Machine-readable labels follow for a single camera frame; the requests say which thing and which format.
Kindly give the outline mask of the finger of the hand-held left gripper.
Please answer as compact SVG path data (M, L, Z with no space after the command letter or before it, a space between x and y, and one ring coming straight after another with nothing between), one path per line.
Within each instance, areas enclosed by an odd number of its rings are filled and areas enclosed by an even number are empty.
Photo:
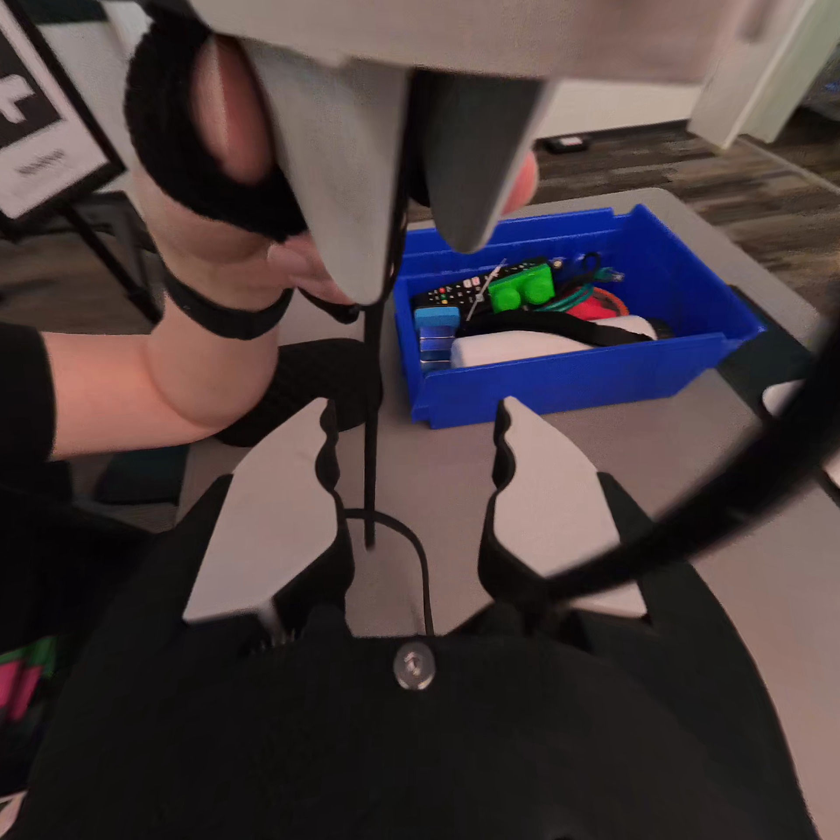
M322 262L364 307L385 288L408 100L407 68L337 66L244 39L276 152Z
M504 213L549 103L545 79L436 71L422 162L437 231L461 254L482 249Z

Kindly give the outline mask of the black remote control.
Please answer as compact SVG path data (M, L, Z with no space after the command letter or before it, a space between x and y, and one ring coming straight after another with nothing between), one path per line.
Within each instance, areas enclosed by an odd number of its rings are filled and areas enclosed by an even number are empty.
M525 259L517 264L506 264L500 271L498 277L504 277L508 272L512 273L524 266L533 266L538 263L549 263L544 257ZM467 312L473 302L477 288L481 286L485 275L479 274L477 276L468 277L466 279L455 281L446 286L436 287L430 291L421 292L411 297L411 307L429 308L429 307L457 307L462 312ZM489 298L486 293L486 299L483 305L479 305L479 309L487 308L489 306Z

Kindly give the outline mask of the black rolling sign stand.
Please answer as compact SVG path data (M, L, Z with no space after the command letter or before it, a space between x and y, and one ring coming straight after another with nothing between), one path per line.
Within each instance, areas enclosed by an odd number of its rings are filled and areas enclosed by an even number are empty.
M104 23L38 25L30 2L2 2L2 240L70 232L144 321L161 305L155 252L130 197L120 115L124 61Z

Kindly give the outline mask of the person's left hand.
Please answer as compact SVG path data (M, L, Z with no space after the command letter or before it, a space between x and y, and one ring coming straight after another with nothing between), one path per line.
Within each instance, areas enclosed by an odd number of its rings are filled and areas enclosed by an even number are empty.
M190 80L188 115L223 173L247 186L276 162L264 102L236 41L212 36L200 48ZM331 304L352 300L336 285L309 234L276 244L198 216L166 195L141 163L134 192L152 239L173 276L225 308L260 311L297 287Z

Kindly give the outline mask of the blue plastic bin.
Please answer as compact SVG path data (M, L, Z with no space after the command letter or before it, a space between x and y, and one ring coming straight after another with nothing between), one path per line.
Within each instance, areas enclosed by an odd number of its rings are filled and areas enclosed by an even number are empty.
M445 280L485 275L502 260L510 265L591 251L624 275L617 296L631 314L662 322L673 338L423 371L412 297ZM432 429L492 421L507 396L540 414L671 397L766 330L749 304L644 204L624 214L607 207L513 218L471 255L448 247L434 227L410 230L393 300L410 417Z

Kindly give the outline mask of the white and black roll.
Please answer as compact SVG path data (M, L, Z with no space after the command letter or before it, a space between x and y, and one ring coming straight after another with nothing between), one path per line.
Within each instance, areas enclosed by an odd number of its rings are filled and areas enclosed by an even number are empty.
M548 312L504 316L500 320L501 325L484 322L462 329L449 352L450 368L529 361L674 337L668 326L638 316L587 321Z

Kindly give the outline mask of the red toy piece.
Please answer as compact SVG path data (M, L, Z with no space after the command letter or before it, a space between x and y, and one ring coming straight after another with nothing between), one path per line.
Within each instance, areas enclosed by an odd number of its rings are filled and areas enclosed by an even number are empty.
M594 287L586 299L576 302L567 314L584 321L600 321L631 314L624 301L604 288Z

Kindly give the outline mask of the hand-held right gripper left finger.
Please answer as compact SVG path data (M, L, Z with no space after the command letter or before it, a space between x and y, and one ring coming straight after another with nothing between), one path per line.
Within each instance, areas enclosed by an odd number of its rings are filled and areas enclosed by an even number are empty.
M318 397L236 466L185 604L187 625L252 616L285 642L314 613L346 623L355 567L338 440L334 404Z

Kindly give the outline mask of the person's left forearm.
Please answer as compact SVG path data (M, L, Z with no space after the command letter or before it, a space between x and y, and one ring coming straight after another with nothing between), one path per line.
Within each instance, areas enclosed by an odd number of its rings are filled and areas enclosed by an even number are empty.
M224 339L171 301L149 334L44 332L56 420L52 459L191 444L254 408L277 364L276 326Z

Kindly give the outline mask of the document display board with stand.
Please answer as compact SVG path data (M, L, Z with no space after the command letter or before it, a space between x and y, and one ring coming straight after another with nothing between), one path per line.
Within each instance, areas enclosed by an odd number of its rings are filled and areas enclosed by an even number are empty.
M802 384L803 380L793 380L770 385L761 396L764 409L772 416L779 415ZM839 450L822 462L822 476L831 490L839 490Z

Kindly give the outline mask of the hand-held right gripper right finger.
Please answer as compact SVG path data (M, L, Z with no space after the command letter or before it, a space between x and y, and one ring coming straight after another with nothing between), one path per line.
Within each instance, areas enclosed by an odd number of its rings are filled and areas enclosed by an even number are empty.
M510 608L526 631L562 624L575 612L648 618L635 582L575 597L570 605L551 598L554 576L619 546L599 472L576 444L514 396L499 402L493 436L494 489L477 564L493 601Z

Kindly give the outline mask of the black mesh wrist rest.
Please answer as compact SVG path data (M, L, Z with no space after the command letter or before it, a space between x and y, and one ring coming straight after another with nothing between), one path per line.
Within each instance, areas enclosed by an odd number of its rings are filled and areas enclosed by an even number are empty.
M215 438L227 446L255 447L312 401L333 403L339 432L378 413L383 388L375 354L356 339L321 339L281 345L275 372L257 405Z

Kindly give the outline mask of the short green toy block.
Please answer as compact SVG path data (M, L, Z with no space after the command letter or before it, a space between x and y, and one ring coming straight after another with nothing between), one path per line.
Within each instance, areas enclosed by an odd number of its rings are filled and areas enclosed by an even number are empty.
M546 305L555 296L552 268L542 262L508 272L490 282L487 295L495 314Z

